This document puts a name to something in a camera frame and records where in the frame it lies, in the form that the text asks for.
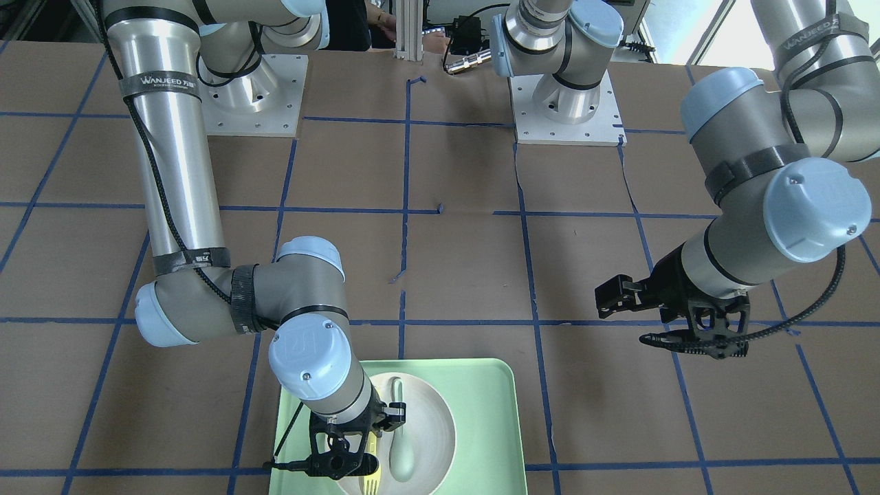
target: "beige plate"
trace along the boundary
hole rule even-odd
[[[378,459],[382,467],[379,495],[430,495],[434,493],[452,466],[455,457],[455,421],[449,405],[431,385],[411,374],[381,373],[371,378],[373,386],[385,402],[391,399],[391,378],[403,380],[403,400],[407,403],[407,429],[415,451],[415,471],[412,479],[399,483],[391,476],[388,453],[394,433],[386,433],[379,439]],[[357,448],[360,437],[352,436],[352,450]],[[360,478],[344,477],[337,483],[348,495],[361,495]]]

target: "fork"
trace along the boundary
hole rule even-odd
[[[368,433],[367,447],[364,449],[366,454],[373,454],[378,457],[378,438],[372,432]],[[379,481],[382,479],[382,466],[376,468],[376,472],[361,478],[361,491],[363,495],[378,495]]]

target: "spoon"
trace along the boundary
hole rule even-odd
[[[394,377],[391,381],[391,402],[403,402],[403,380],[399,377]],[[398,426],[393,432],[388,468],[391,471],[391,476],[401,483],[406,483],[413,477],[415,451],[412,442],[409,441],[409,435],[403,430],[403,426]]]

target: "person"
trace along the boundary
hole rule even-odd
[[[371,27],[377,36],[384,36],[386,42],[394,43],[397,40],[397,18],[370,0],[327,0],[326,7],[330,24],[327,50],[363,52],[374,44],[381,45],[381,40],[373,43]],[[422,48],[432,53],[442,54],[449,42],[450,39],[442,32],[422,36]]]

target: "green tray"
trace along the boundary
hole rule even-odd
[[[493,358],[364,361],[369,376],[409,373],[430,383],[449,404],[455,419],[457,448],[445,481],[436,495],[526,495],[523,441],[519,435],[517,393],[513,372]],[[299,405],[282,388],[275,444]],[[294,425],[279,462],[298,461],[309,454],[308,410]],[[331,479],[303,473],[272,471],[269,495],[344,495]]]

